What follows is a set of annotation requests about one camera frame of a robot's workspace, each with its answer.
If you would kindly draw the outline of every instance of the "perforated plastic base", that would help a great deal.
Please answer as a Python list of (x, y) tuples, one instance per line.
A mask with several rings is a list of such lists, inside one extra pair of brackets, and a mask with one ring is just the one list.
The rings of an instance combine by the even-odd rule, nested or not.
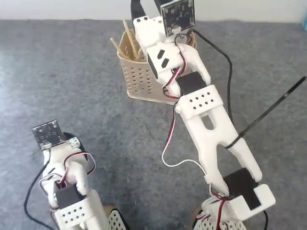
[(118, 210), (112, 210), (108, 217), (109, 224), (111, 226), (111, 230), (126, 230), (126, 226), (124, 221), (121, 219)]
[[(210, 218), (198, 220), (193, 230), (215, 230), (216, 221)], [(227, 221), (220, 224), (221, 230), (247, 230), (241, 221)]]

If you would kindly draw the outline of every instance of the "white plastic part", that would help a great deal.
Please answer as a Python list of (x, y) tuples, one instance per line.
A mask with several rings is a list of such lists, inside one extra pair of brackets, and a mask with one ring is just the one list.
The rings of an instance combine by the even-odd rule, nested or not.
[(273, 206), (276, 203), (275, 197), (266, 184), (261, 184), (254, 188), (254, 191), (259, 199), (261, 206), (250, 210), (243, 196), (238, 196), (235, 199), (225, 203), (226, 207), (239, 220), (244, 221), (264, 210)]
[(67, 142), (70, 143), (73, 148), (80, 148), (81, 146), (79, 139), (76, 137), (69, 139)]
[[(161, 50), (163, 50), (164, 53), (160, 58), (159, 53)], [(210, 75), (201, 61), (197, 50), (186, 44), (178, 44), (177, 47), (174, 42), (159, 42), (155, 46), (147, 49), (148, 56), (150, 57), (158, 76), (157, 81), (160, 84), (165, 85), (173, 75), (172, 70), (178, 67), (183, 67), (183, 59), (179, 53), (179, 50), (181, 50), (187, 61), (188, 69), (199, 72), (202, 79), (207, 85), (209, 85), (211, 82)], [(166, 66), (163, 65), (165, 60), (168, 60)], [(172, 95), (178, 97), (180, 96), (180, 88), (176, 81), (173, 81), (173, 83), (171, 83), (167, 89)]]
[(175, 36), (166, 37), (162, 16), (149, 18), (148, 16), (136, 18), (133, 20), (135, 37), (140, 47), (147, 55), (147, 48), (156, 45), (158, 42), (173, 42)]
[[(264, 210), (273, 206), (276, 202), (275, 197), (266, 184), (261, 184), (254, 188), (254, 191), (261, 205), (253, 210), (250, 210), (244, 197), (238, 196), (230, 201), (226, 201), (223, 205), (221, 222), (230, 220), (244, 221)], [(210, 214), (210, 218), (216, 219), (221, 201), (215, 197), (205, 200), (201, 208), (206, 214)]]
[[(217, 166), (216, 148), (218, 144), (229, 145), (238, 133), (223, 107), (216, 87), (210, 85), (182, 96), (176, 106), (176, 112), (181, 115), (198, 150), (200, 163), (207, 173), (206, 182), (228, 196), (228, 187)], [(213, 130), (207, 129), (201, 119), (206, 115), (214, 126)], [(229, 150), (237, 157), (241, 166), (249, 170), (256, 182), (261, 180), (261, 170), (242, 138)]]
[(61, 230), (70, 229), (85, 222), (89, 230), (111, 230), (98, 193), (90, 190), (84, 200), (55, 212)]
[[(43, 177), (47, 176), (50, 173), (64, 175), (64, 159), (67, 156), (80, 151), (81, 150), (79, 148), (73, 148), (69, 142), (65, 142), (63, 144), (51, 148), (50, 163), (43, 171)], [(44, 151), (43, 154), (44, 162), (47, 162), (47, 160), (49, 159), (49, 150)], [(71, 159), (68, 159), (67, 165), (69, 167), (69, 170), (66, 176), (66, 181), (70, 184), (76, 183), (79, 193), (82, 195), (86, 195), (88, 192), (87, 174), (85, 172), (85, 169), (88, 165), (87, 160), (83, 155), (76, 156)], [(42, 184), (45, 191), (47, 192), (48, 201), (52, 208), (58, 207), (58, 204), (54, 198), (54, 193), (58, 190), (58, 188), (54, 186), (54, 182), (58, 179), (58, 177), (53, 177), (50, 180), (44, 181)]]
[[(174, 44), (175, 35), (166, 38), (161, 16), (153, 19), (147, 16), (137, 18), (133, 20), (133, 25), (136, 39), (145, 56), (149, 55), (157, 72), (157, 81), (160, 84), (165, 85), (169, 81), (173, 75), (172, 69), (183, 66), (179, 48), (187, 61), (189, 70), (198, 71), (206, 84), (210, 84), (210, 75), (197, 50), (186, 44), (178, 44), (179, 48), (176, 47)], [(160, 50), (163, 50), (164, 54), (161, 58), (158, 58)], [(165, 59), (168, 59), (168, 63), (163, 67), (162, 63)], [(180, 88), (176, 81), (173, 81), (167, 89), (171, 95), (180, 96)]]

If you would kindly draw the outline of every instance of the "black cable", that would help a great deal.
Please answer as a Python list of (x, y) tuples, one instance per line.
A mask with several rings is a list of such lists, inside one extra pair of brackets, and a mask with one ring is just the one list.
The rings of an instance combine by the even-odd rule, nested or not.
[(227, 59), (227, 61), (229, 63), (229, 75), (228, 75), (228, 83), (227, 83), (227, 109), (228, 109), (228, 116), (229, 116), (232, 124), (234, 124), (234, 120), (233, 120), (233, 117), (232, 117), (232, 110), (231, 110), (231, 102), (230, 102), (230, 84), (231, 84), (231, 79), (232, 79), (232, 62), (230, 60), (230, 57), (226, 53), (224, 53), (218, 46), (213, 44), (208, 38), (203, 36), (200, 32), (198, 32), (195, 29), (193, 29), (193, 32), (196, 33), (206, 43), (211, 45), (214, 49), (216, 49), (220, 54), (222, 54)]
[(25, 200), (24, 200), (24, 212), (25, 214), (27, 215), (27, 217), (34, 221), (35, 223), (37, 224), (40, 224), (42, 226), (44, 226), (45, 228), (47, 229), (50, 229), (50, 230), (54, 230), (54, 228), (52, 228), (51, 226), (45, 224), (44, 222), (41, 222), (40, 220), (32, 217), (28, 211), (28, 201), (29, 201), (29, 197), (30, 197), (30, 194), (31, 194), (31, 191), (33, 189), (33, 186), (35, 185), (35, 183), (37, 182), (38, 178), (40, 177), (40, 175), (43, 173), (43, 171), (46, 169), (47, 165), (49, 164), (50, 162), (50, 157), (49, 157), (49, 160), (46, 162), (46, 164), (42, 167), (42, 169), (38, 172), (38, 174), (36, 175), (36, 177), (34, 178), (34, 180), (32, 181), (32, 183), (30, 184), (30, 187), (28, 189), (28, 192), (27, 192), (27, 195), (25, 196)]
[(226, 146), (226, 149), (233, 147), (234, 144), (240, 140), (251, 128), (259, 123), (266, 115), (268, 115), (273, 109), (275, 109), (284, 99), (286, 99), (298, 86), (300, 86), (306, 80), (306, 76), (302, 77), (297, 83), (294, 84), (283, 96), (281, 96), (273, 105), (271, 105), (263, 114), (261, 114), (256, 120), (254, 120), (249, 126), (239, 133), (237, 138), (231, 142), (230, 145)]
[(269, 225), (269, 216), (266, 210), (263, 211), (264, 215), (265, 215), (265, 225), (264, 225), (264, 230), (268, 229), (268, 225)]

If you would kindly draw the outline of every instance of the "red and white wire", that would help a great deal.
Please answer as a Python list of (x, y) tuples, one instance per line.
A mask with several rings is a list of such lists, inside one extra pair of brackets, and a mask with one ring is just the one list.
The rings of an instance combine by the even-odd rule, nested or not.
[(96, 168), (96, 162), (95, 162), (95, 159), (93, 158), (93, 156), (92, 156), (90, 153), (88, 153), (88, 152), (77, 152), (77, 153), (73, 153), (73, 154), (69, 155), (68, 157), (66, 157), (65, 160), (64, 160), (64, 169), (65, 169), (65, 173), (64, 173), (64, 175), (62, 176), (62, 179), (60, 180), (59, 184), (62, 184), (62, 183), (65, 181), (65, 179), (66, 179), (67, 172), (68, 172), (68, 167), (66, 166), (67, 160), (70, 159), (70, 158), (72, 158), (72, 157), (77, 157), (77, 156), (81, 156), (81, 155), (89, 155), (89, 156), (91, 157), (93, 163), (94, 163), (93, 168), (92, 168), (90, 171), (87, 172), (87, 175), (90, 175), (90, 174), (92, 174), (92, 173), (94, 172), (94, 170), (95, 170), (95, 168)]
[(173, 75), (172, 75), (172, 77), (170, 78), (170, 80), (162, 87), (163, 94), (164, 94), (166, 97), (178, 99), (178, 97), (176, 97), (176, 96), (173, 96), (173, 95), (170, 95), (170, 94), (166, 94), (166, 90), (167, 90), (167, 86), (169, 86), (169, 85), (176, 79), (176, 77), (179, 75), (180, 70), (181, 70), (181, 67), (178, 67), (178, 68), (175, 70), (175, 72), (173, 73)]
[(165, 160), (164, 160), (164, 154), (165, 154), (165, 152), (166, 152), (166, 149), (167, 149), (167, 147), (168, 147), (168, 145), (169, 145), (169, 142), (171, 141), (172, 135), (173, 135), (173, 133), (174, 133), (175, 122), (176, 122), (176, 113), (175, 113), (176, 104), (177, 104), (177, 103), (175, 103), (175, 104), (174, 104), (174, 107), (173, 107), (173, 119), (172, 119), (172, 123), (171, 123), (170, 130), (169, 130), (168, 135), (167, 135), (167, 139), (166, 139), (165, 145), (164, 145), (164, 147), (163, 147), (163, 151), (162, 151), (162, 162), (163, 162), (163, 164), (166, 165), (167, 167), (173, 168), (173, 167), (177, 167), (177, 166), (179, 166), (179, 165), (181, 165), (181, 164), (183, 164), (183, 163), (189, 161), (189, 162), (192, 162), (192, 163), (197, 164), (198, 167), (200, 167), (200, 169), (201, 169), (201, 171), (203, 172), (203, 174), (207, 175), (207, 173), (206, 173), (206, 171), (203, 169), (203, 167), (202, 167), (198, 162), (196, 162), (196, 161), (194, 161), (194, 160), (186, 159), (186, 160), (183, 160), (183, 161), (179, 162), (178, 164), (168, 164), (168, 163), (166, 163)]
[(43, 182), (49, 180), (50, 177), (53, 176), (58, 176), (59, 178), (62, 178), (63, 176), (57, 173), (50, 173), (46, 176), (44, 176), (42, 179), (39, 180), (39, 186), (41, 187), (41, 189), (43, 190), (43, 192), (48, 195), (47, 191), (45, 190), (44, 186), (43, 186)]
[(217, 199), (219, 199), (221, 201), (220, 206), (219, 206), (219, 211), (218, 211), (217, 219), (216, 219), (216, 227), (215, 227), (216, 230), (220, 230), (221, 229), (220, 222), (221, 222), (221, 216), (222, 216), (222, 208), (223, 208), (224, 203), (226, 201), (228, 201), (229, 199), (228, 199), (228, 197), (223, 197), (220, 194), (214, 193), (212, 191), (211, 184), (209, 185), (209, 192), (210, 192), (211, 196), (214, 196), (214, 197), (216, 197)]

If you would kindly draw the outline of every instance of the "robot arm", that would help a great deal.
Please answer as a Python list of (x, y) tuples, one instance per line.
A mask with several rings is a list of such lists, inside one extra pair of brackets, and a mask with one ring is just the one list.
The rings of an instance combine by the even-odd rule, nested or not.
[[(50, 211), (58, 228), (110, 230), (111, 225), (99, 195), (88, 186), (88, 158), (87, 153), (81, 150), (79, 140), (66, 140), (56, 121), (32, 130), (43, 151), (44, 164), (47, 163), (40, 185), (48, 197)], [(112, 210), (111, 213), (118, 219), (114, 221), (114, 226), (119, 224), (122, 229), (126, 229), (118, 210)]]
[[(163, 10), (161, 6), (161, 12), (176, 14), (176, 9), (181, 9), (185, 2), (189, 4), (191, 1), (173, 2), (172, 4), (177, 6), (171, 9)], [(180, 26), (179, 30), (165, 26), (170, 20), (172, 20), (171, 26), (180, 23), (174, 18), (175, 15), (172, 15), (171, 19), (162, 16), (153, 19), (142, 16), (134, 19), (136, 39), (147, 57), (157, 82), (162, 85), (170, 81), (173, 69), (183, 68), (184, 59), (186, 60), (189, 73), (185, 72), (186, 75), (172, 81), (167, 89), (171, 95), (179, 98), (176, 112), (181, 115), (197, 148), (200, 164), (206, 171), (204, 177), (206, 182), (225, 196), (235, 196), (227, 202), (229, 217), (245, 220), (275, 204), (275, 198), (267, 185), (258, 185), (262, 173), (243, 138), (229, 150), (245, 170), (238, 170), (237, 173), (222, 177), (217, 165), (217, 145), (221, 144), (224, 147), (230, 145), (238, 137), (238, 133), (223, 107), (223, 101), (216, 87), (210, 85), (211, 77), (197, 50), (186, 44), (175, 43), (176, 34), (180, 32), (186, 34), (188, 31)], [(205, 116), (208, 116), (213, 123), (213, 130), (204, 125), (202, 118)], [(240, 183), (244, 183), (241, 180), (245, 179), (249, 180), (248, 184), (250, 183), (250, 187), (245, 188), (248, 192), (240, 189), (234, 192)], [(214, 207), (211, 212), (216, 213), (217, 209), (218, 207)]]

